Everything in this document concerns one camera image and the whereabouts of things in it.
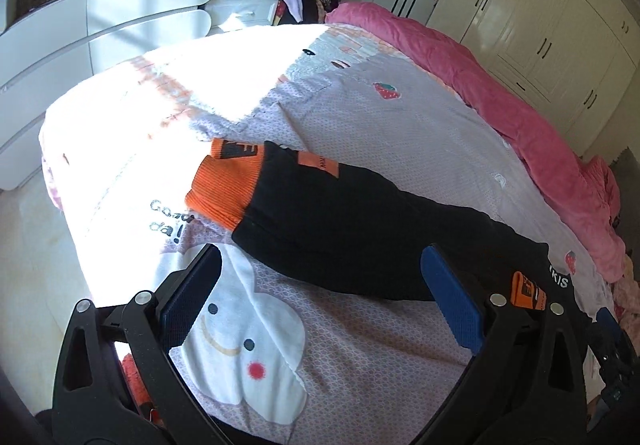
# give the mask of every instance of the orange tag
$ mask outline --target orange tag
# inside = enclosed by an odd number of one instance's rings
[[[338,177],[339,165],[337,161],[330,160],[322,156],[316,156],[310,152],[298,152],[298,163],[305,167],[315,167],[331,174],[331,176]]]
[[[511,279],[511,304],[518,308],[543,311],[546,307],[546,293],[517,271]]]

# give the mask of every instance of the silver bolt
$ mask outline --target silver bolt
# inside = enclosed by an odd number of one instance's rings
[[[505,304],[507,304],[507,299],[504,297],[504,295],[501,295],[499,293],[494,293],[493,295],[491,295],[491,297],[489,297],[489,300],[491,301],[491,304],[493,304],[494,306],[505,306]]]
[[[564,308],[562,307],[562,304],[554,302],[553,304],[551,304],[551,311],[553,311],[553,313],[555,313],[556,315],[562,315],[564,313]]]
[[[91,307],[91,301],[88,301],[87,299],[82,299],[81,301],[79,301],[78,304],[76,304],[76,311],[78,311],[78,313],[84,313],[90,307]]]
[[[140,304],[144,306],[147,302],[151,300],[151,292],[150,291],[141,291],[136,295],[136,304]]]

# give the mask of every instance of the pink blanket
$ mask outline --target pink blanket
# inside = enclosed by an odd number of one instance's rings
[[[443,33],[372,3],[342,4],[326,21],[368,30],[455,89],[514,148],[546,202],[574,231],[604,279],[622,278],[625,245],[611,226],[620,212],[620,190],[601,157],[588,164],[580,161],[544,118]]]

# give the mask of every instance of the beige floor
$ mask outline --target beige floor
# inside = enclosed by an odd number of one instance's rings
[[[35,413],[51,407],[62,337],[89,290],[42,173],[0,194],[0,234],[0,366]]]

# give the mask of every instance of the red cheek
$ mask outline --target red cheek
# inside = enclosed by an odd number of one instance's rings
[[[249,376],[254,380],[261,380],[266,375],[264,366],[260,362],[252,362],[246,369]]]

